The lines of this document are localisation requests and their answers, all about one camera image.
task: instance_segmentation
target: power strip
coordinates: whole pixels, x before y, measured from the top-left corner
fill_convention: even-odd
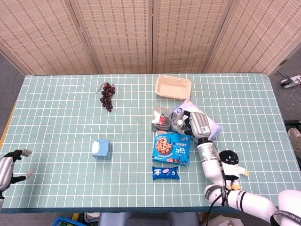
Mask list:
[[[292,82],[286,86],[283,86],[285,89],[297,86],[301,84],[301,75],[296,75],[294,77],[291,77]]]

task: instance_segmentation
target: cookie bag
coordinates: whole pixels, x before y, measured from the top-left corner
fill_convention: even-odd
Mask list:
[[[153,148],[153,161],[189,164],[190,136],[157,131]]]

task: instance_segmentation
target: oreo package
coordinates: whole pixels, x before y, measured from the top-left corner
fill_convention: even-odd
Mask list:
[[[166,178],[179,180],[180,177],[177,174],[178,167],[152,167],[152,179]]]

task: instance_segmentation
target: beige container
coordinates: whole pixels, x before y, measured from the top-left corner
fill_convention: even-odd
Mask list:
[[[184,100],[190,97],[191,82],[188,79],[161,75],[157,78],[155,92],[162,97]]]

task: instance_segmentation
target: robotic arm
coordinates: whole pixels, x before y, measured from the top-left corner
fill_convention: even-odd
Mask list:
[[[0,212],[4,203],[2,193],[10,187],[11,184],[28,179],[34,169],[30,169],[26,175],[14,177],[13,170],[16,160],[21,160],[21,155],[28,157],[32,153],[29,149],[17,149],[9,152],[0,159]]]
[[[278,197],[279,210],[277,210],[273,203],[265,197],[240,190],[226,190],[218,151],[214,143],[208,140],[211,130],[205,114],[182,111],[178,117],[176,130],[181,134],[192,135],[197,143],[205,177],[213,182],[213,185],[205,188],[205,197],[210,203],[230,206],[261,218],[271,223],[272,226],[301,225],[300,191],[282,191]]]

